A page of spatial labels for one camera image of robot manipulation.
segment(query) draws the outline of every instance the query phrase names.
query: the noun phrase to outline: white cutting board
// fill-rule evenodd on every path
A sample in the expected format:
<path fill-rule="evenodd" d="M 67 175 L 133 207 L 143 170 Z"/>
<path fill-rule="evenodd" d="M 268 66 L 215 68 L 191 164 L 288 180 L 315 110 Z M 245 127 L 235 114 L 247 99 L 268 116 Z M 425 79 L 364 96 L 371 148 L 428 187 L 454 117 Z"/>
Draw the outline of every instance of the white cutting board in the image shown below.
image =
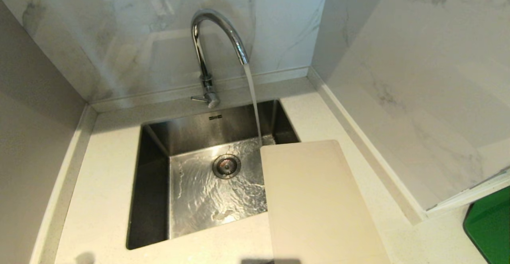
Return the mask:
<path fill-rule="evenodd" d="M 261 155 L 275 264 L 390 264 L 338 142 Z"/>

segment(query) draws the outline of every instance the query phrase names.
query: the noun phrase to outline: sink drain strainer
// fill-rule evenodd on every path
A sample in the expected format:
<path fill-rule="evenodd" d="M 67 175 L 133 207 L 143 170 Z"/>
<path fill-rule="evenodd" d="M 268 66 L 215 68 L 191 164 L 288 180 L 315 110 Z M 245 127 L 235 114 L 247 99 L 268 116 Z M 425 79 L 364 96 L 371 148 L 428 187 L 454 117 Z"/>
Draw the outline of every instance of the sink drain strainer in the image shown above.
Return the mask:
<path fill-rule="evenodd" d="M 241 161 L 233 154 L 220 155 L 213 163 L 214 175 L 221 179 L 231 179 L 241 170 Z"/>

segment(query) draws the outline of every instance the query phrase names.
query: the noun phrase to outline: white countertop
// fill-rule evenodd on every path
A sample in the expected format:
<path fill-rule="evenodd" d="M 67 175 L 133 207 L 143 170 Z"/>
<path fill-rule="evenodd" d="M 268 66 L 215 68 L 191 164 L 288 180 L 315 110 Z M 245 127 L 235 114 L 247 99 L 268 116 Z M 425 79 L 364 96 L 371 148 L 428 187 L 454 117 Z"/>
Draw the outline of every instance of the white countertop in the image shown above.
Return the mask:
<path fill-rule="evenodd" d="M 416 226 L 408 222 L 308 79 L 255 89 L 259 100 L 281 100 L 302 142 L 339 142 L 394 264 L 486 263 L 462 229 L 466 207 Z M 246 88 L 220 97 L 218 109 L 250 103 Z M 67 213 L 57 264 L 241 264 L 272 258 L 267 213 L 126 249 L 140 124 L 205 111 L 204 104 L 186 98 L 99 115 Z"/>

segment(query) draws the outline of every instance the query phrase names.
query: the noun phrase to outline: sink basin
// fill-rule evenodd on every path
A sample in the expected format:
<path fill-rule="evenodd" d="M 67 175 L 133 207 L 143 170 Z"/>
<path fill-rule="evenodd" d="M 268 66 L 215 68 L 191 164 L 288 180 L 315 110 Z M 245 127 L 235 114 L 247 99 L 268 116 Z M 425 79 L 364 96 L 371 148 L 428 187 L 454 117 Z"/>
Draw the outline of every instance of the sink basin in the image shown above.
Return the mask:
<path fill-rule="evenodd" d="M 278 100 L 257 108 L 263 145 L 299 142 Z M 128 249 L 266 211 L 253 105 L 143 126 Z"/>

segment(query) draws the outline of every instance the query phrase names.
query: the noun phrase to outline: chrome faucet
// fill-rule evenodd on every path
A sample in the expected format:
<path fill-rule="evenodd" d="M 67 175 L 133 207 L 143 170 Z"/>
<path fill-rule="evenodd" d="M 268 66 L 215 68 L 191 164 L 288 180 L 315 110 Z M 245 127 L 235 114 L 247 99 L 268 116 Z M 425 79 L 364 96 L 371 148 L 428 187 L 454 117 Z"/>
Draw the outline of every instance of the chrome faucet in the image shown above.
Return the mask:
<path fill-rule="evenodd" d="M 209 8 L 198 10 L 195 13 L 191 20 L 191 34 L 193 35 L 193 43 L 195 43 L 198 63 L 202 70 L 200 81 L 204 88 L 204 96 L 191 97 L 191 99 L 207 102 L 207 106 L 212 109 L 220 103 L 220 99 L 216 95 L 216 91 L 213 86 L 213 76 L 207 70 L 204 54 L 202 53 L 202 46 L 200 45 L 200 23 L 204 20 L 212 21 L 224 30 L 232 42 L 233 49 L 235 49 L 235 53 L 237 53 L 237 58 L 239 59 L 239 62 L 241 62 L 241 65 L 248 64 L 248 56 L 246 55 L 246 50 L 244 49 L 243 42 L 241 41 L 239 34 L 235 31 L 232 24 L 226 19 L 226 17 L 224 17 L 224 15 L 221 15 L 219 12 Z"/>

